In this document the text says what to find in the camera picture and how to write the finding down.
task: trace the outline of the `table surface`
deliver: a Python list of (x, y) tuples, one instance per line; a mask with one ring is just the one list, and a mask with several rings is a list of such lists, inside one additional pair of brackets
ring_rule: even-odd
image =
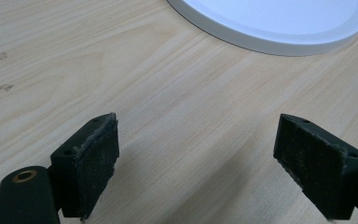
[(279, 57), (165, 0), (0, 0), (0, 181), (112, 111), (121, 154), (87, 223), (327, 223), (272, 152), (281, 113), (358, 148), (358, 36)]

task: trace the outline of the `wood grain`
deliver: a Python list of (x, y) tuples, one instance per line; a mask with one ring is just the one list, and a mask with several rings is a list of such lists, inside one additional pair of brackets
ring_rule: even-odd
[(165, 0), (0, 0), (0, 181), (110, 111), (121, 155), (87, 223), (327, 223), (272, 150), (281, 113), (358, 148), (358, 36), (279, 57)]

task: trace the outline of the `wooden table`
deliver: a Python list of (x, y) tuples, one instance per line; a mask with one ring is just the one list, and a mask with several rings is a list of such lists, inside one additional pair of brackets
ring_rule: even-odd
[(281, 113), (358, 148), (358, 36), (279, 57), (165, 0), (0, 0), (0, 181), (111, 111), (121, 155), (87, 223), (327, 223), (272, 151)]

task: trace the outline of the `white round object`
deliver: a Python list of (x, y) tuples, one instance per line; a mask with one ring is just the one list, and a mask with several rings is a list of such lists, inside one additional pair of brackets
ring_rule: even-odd
[(168, 0), (200, 29), (268, 54), (327, 52), (358, 33), (358, 0)]

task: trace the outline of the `light wood surface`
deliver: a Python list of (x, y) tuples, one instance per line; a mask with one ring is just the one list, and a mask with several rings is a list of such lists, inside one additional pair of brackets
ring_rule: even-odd
[(121, 155), (86, 223), (327, 223), (272, 151), (281, 113), (358, 148), (358, 36), (278, 57), (165, 0), (0, 0), (0, 181), (111, 111)]

